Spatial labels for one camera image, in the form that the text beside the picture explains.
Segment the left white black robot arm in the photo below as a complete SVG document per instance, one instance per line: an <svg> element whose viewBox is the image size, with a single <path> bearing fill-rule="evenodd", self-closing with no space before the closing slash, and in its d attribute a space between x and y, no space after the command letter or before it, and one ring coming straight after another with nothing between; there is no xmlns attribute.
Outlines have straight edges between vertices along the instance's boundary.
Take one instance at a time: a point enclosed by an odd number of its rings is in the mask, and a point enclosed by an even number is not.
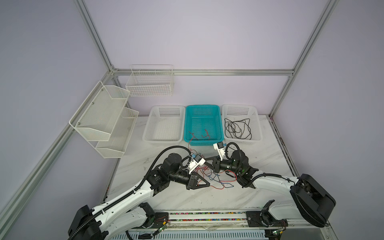
<svg viewBox="0 0 384 240"><path fill-rule="evenodd" d="M168 188L170 182L182 184L187 190L209 187L209 182L199 184L203 177L195 171L206 160L186 147L181 147L187 151L186 157L171 153L161 164L157 163L164 153L175 148L171 146L161 151L143 179L118 197L93 208L81 207L68 230L69 239L110 240L130 229L151 227L156 213L148 201Z"/></svg>

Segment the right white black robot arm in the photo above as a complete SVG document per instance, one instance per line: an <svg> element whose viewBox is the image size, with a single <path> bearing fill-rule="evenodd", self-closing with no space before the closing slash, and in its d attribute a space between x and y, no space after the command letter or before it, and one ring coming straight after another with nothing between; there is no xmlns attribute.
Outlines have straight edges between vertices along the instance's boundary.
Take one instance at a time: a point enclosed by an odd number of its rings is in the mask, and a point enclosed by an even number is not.
<svg viewBox="0 0 384 240"><path fill-rule="evenodd" d="M219 142L213 147L218 152L218 156L208 158L213 172L229 174L242 188L264 189L291 197L288 203L269 200L258 216L262 226L284 225L288 219L303 219L319 228L328 226L336 200L312 176L285 177L262 172L249 164L249 158L234 142Z"/></svg>

